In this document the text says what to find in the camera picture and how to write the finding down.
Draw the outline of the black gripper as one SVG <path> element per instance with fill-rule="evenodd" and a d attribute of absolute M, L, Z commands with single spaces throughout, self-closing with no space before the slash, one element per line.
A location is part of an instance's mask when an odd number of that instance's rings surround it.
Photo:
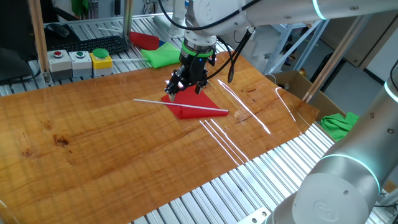
<path fill-rule="evenodd" d="M 171 102 L 175 101 L 177 93 L 185 90 L 185 86 L 195 85 L 195 93 L 199 95 L 207 86 L 206 63 L 215 65 L 215 53 L 213 49 L 204 49 L 200 53 L 182 49 L 180 53 L 182 70 L 174 70 L 171 79 L 165 87 L 165 92 Z"/>

